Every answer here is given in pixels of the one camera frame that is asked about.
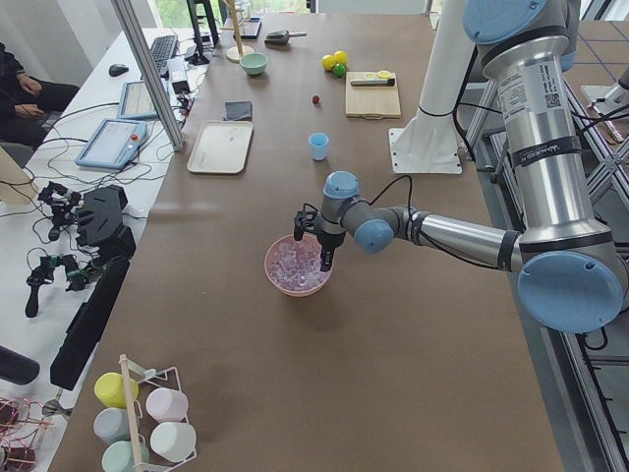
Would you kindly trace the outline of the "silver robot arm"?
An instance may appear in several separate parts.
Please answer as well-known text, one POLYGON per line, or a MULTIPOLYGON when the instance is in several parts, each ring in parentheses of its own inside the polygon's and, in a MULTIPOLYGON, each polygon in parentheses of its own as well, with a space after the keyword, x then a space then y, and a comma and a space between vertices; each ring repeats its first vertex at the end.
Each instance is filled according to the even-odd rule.
POLYGON ((496 85, 525 215, 517 232, 410 205, 379 208, 357 177, 331 173, 318 209, 302 209, 294 236, 313 234, 323 270, 346 236, 369 253, 392 240, 436 248, 475 266, 514 272, 525 310, 543 325, 585 333, 628 306, 628 266, 611 230, 596 220, 563 81, 576 56, 576 1, 448 1, 444 4, 416 116, 395 132, 392 151, 420 172, 451 170, 438 138, 468 73, 496 85))

